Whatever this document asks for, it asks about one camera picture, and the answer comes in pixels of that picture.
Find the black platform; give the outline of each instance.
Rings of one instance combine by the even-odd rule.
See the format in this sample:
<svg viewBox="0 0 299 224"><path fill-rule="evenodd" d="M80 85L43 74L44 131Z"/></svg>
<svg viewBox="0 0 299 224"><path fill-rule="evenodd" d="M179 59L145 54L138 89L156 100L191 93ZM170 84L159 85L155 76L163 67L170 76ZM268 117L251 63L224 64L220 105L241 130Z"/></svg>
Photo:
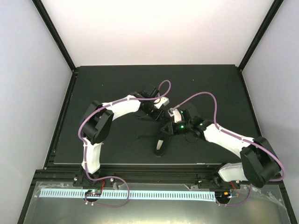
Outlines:
<svg viewBox="0 0 299 224"><path fill-rule="evenodd" d="M234 65L141 65L83 66L65 116L55 164L80 164L83 143L77 137L80 120L89 104L110 102L140 91L148 84L159 86L169 79L172 89L167 108L200 91L213 93L218 101L217 122L236 133L257 137L258 128L252 113L241 74ZM167 84L162 87L165 92ZM201 95L191 100L204 118L213 118L214 102ZM101 164L199 164L238 162L239 158L220 146L198 140L189 143L184 136L175 136L162 157L153 148L159 128L156 122L139 120L134 114L118 118L101 149Z"/></svg>

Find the white enclosure panel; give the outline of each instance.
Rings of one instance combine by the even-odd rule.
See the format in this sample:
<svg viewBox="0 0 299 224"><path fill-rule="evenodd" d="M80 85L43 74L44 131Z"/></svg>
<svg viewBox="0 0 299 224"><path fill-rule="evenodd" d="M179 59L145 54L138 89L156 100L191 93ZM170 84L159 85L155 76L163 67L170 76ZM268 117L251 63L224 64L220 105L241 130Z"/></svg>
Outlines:
<svg viewBox="0 0 299 224"><path fill-rule="evenodd" d="M239 65L273 0L43 0L76 66Z"/></svg>
<svg viewBox="0 0 299 224"><path fill-rule="evenodd" d="M0 223L15 224L43 168L71 71L29 0L0 1Z"/></svg>
<svg viewBox="0 0 299 224"><path fill-rule="evenodd" d="M286 166L299 219L299 1L284 1L244 69L263 135Z"/></svg>

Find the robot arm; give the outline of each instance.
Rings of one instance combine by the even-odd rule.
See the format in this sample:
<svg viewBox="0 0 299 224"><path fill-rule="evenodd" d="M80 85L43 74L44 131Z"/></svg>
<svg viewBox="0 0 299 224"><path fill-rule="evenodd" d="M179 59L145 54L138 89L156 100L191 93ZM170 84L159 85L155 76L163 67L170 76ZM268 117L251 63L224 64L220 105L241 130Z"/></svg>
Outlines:
<svg viewBox="0 0 299 224"><path fill-rule="evenodd" d="M173 135L192 133L195 137L218 144L241 158L240 163L227 163L219 167L215 177L218 182L249 181L261 188L280 172L280 166L272 157L251 144L254 142L275 155L265 138L253 139L241 136L207 119L202 119L192 104L186 104L185 109L182 110L173 109L165 112L160 107L169 103L168 98L150 100L158 96L158 93L159 90L151 86L146 91L131 93L123 98L123 101L102 104L94 101L89 106L83 120L97 109L110 105L91 117L82 128L81 136L87 142L85 149L88 149L86 162L89 173L93 174L100 168L101 145L109 134L112 121L138 110L142 110L149 117L162 123L157 147L154 149L156 155L161 156L165 153Z"/></svg>
<svg viewBox="0 0 299 224"><path fill-rule="evenodd" d="M164 111L160 109L161 106L169 103L168 98L162 97L155 101L142 102L139 100L132 100L133 98L153 98L157 96L159 91L155 87L150 87L146 91L137 93L134 92L123 99L127 99L123 102L115 103L120 100L116 100L109 103L99 103L93 101L88 107L83 120L85 120L95 110L110 105L107 108L101 110L95 114L88 122L83 126L81 136L85 139L87 144L84 143L84 148L87 146L86 163L88 172L93 174L100 168L100 150L101 146L109 134L112 121L115 119L138 110L143 110L152 117L163 116Z"/></svg>
<svg viewBox="0 0 299 224"><path fill-rule="evenodd" d="M275 155L265 138L245 137L216 125L212 121L202 119L192 104L186 105L182 110L170 110L170 114L173 117L172 121L161 129L165 136L192 133L197 138L222 146L241 159L239 163L222 164L215 178L218 182L249 181L261 188L280 172L280 166L271 156L251 144L254 142ZM164 142L159 140L157 148L165 151Z"/></svg>
<svg viewBox="0 0 299 224"><path fill-rule="evenodd" d="M218 175L223 181L249 181L254 186L261 188L280 172L280 166L273 158L257 147L243 141L255 142L275 155L265 138L253 139L241 136L222 127L218 129L215 124L207 126L203 133L207 141L220 145L241 158L241 162L227 163L219 169ZM240 140L227 133L240 137Z"/></svg>

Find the black metal frame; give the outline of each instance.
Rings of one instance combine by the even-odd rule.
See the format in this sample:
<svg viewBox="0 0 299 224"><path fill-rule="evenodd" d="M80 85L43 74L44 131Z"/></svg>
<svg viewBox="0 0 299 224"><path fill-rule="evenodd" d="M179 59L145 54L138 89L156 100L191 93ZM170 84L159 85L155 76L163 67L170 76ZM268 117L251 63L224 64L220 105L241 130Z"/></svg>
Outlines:
<svg viewBox="0 0 299 224"><path fill-rule="evenodd" d="M253 52L255 51L258 43L261 41L264 33L266 32L268 26L270 25L272 19L274 18L276 12L278 11L279 7L283 3L284 0L274 0L272 3L268 13L266 14L260 28L258 29L255 37L253 38L248 50L246 51L246 54L244 55L240 65L239 70L243 71L247 62L249 61L250 57L252 56Z"/></svg>
<svg viewBox="0 0 299 224"><path fill-rule="evenodd" d="M41 15L43 21L45 22L48 30L50 31L53 39L55 40L58 48L60 49L62 55L64 56L67 64L69 65L70 69L72 72L76 71L76 66L74 64L74 62L71 59L71 56L69 55L69 53L67 52L64 43L62 42L45 6L43 5L41 0L32 0L34 5L36 6L39 14Z"/></svg>
<svg viewBox="0 0 299 224"><path fill-rule="evenodd" d="M36 182L39 181L53 181L53 182L57 182L57 181L61 181L61 182L73 182L74 181L74 177L77 175L77 173L80 171L81 167L78 165L74 165L74 166L70 166L70 165L55 165L53 163L53 158L55 156L55 148L57 146L57 142L58 142L58 138L61 132L61 128L64 122L64 118L66 115L66 111L71 99L71 95L72 95L72 91L77 79L77 75L78 73L76 72L76 66L74 65L69 53L67 52L67 49L65 47L65 45L63 44L53 22L51 21L51 18L49 16L49 14L47 13L44 5L42 4L41 0L32 0L34 5L36 6L38 12L40 13L43 21L45 22L47 28L49 29L51 35L53 36L57 46L59 47L61 53L63 54L65 60L67 61L71 71L72 71L72 77L67 89L67 93L65 95L64 98L64 102L63 102L63 106L61 109L61 112L59 114L58 117L58 121L57 121L57 125L53 134L53 138L50 144L50 148L47 154L47 158L44 164L44 169L42 170L37 170L35 172L35 175L33 177L33 181L30 185L29 191L28 191L28 195L26 197L20 218L18 223L21 224L24 222L25 216L26 216L26 212L28 210L29 207L29 203L36 185ZM255 113L251 104L251 100L247 91L247 87L246 84L244 82L243 79L243 75L242 75L242 70L244 69L244 67L246 66L247 62L249 61L251 55L253 54L255 48L257 47L258 43L260 42L262 36L264 35L266 29L268 28L269 24L271 23L274 15L276 14L276 12L278 11L280 5L282 4L283 0L274 0L271 8L269 9L264 21L262 22L257 34L255 35L250 47L248 48L244 58L242 59L242 62L240 63L238 69L240 70L240 76L243 82L243 87L247 93L247 98L252 110L252 113L254 115L254 119L255 119L255 123L256 123L256 127L259 130L259 134L260 133L260 129L258 126L258 122L257 119L255 117ZM102 167L102 170L104 173L116 173L117 175L125 178L125 179L129 179L129 182L153 182L157 180L157 176L159 177L159 181L160 182L164 182L164 183L186 183L186 184L190 184L190 183L194 183L195 180L198 179L198 173L200 172L200 170L198 168L184 168L183 170L178 169L176 167L169 167L168 170L166 170L165 172L161 173L161 171L157 172L155 170L155 168L152 169L147 169L147 176L144 178L144 172L145 170L141 170L140 168L121 168L121 167L114 167L113 169L111 168L105 168ZM285 190L285 186L283 182L278 182L278 183L269 183L269 184L278 184L283 196L283 200L284 203L286 205L287 208L287 212L289 214L290 220L292 224L296 224L297 220L296 217L294 215L294 211L292 209L288 194Z"/></svg>

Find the white wall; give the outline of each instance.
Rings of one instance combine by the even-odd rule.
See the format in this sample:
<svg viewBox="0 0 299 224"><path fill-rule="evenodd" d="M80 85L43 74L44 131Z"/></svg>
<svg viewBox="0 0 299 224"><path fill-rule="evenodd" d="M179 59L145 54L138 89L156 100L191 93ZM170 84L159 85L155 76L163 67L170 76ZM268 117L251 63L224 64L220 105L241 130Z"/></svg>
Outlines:
<svg viewBox="0 0 299 224"><path fill-rule="evenodd" d="M263 135L287 170L286 189L299 219L299 1L284 1L244 69Z"/></svg>
<svg viewBox="0 0 299 224"><path fill-rule="evenodd" d="M74 63L239 65L273 0L43 0Z"/></svg>
<svg viewBox="0 0 299 224"><path fill-rule="evenodd" d="M0 222L43 168L71 71L32 1L0 1Z"/></svg>

